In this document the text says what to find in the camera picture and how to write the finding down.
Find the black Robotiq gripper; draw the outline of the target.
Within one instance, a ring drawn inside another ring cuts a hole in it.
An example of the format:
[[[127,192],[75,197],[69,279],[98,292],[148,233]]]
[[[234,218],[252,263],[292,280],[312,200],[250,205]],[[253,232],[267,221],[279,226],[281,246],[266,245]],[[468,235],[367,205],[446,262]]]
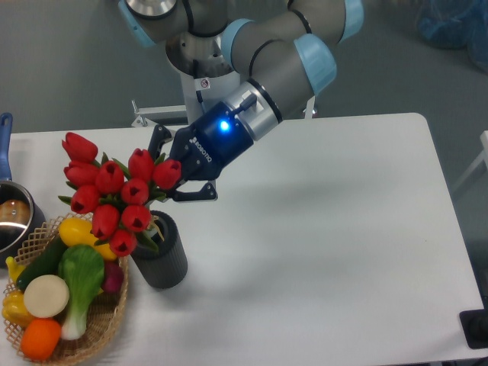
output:
[[[154,162],[165,160],[162,148],[172,140],[169,158],[181,163],[183,180],[164,191],[162,202],[215,201],[218,198],[215,179],[254,143],[244,125],[223,102],[177,132],[155,125],[147,149]],[[199,191],[181,191],[180,187],[187,181],[206,182]]]

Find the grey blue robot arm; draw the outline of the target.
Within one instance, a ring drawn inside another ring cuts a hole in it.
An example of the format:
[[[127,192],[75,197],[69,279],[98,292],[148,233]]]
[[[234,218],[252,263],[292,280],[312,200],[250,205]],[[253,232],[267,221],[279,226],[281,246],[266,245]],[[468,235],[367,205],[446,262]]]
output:
[[[231,21],[225,1],[121,1],[120,13],[144,46],[165,44],[179,73],[181,107],[135,110],[154,124],[149,153],[171,143],[179,179],[151,199],[217,198],[222,170],[336,77],[331,47],[360,31],[360,1],[290,1],[285,13]]]

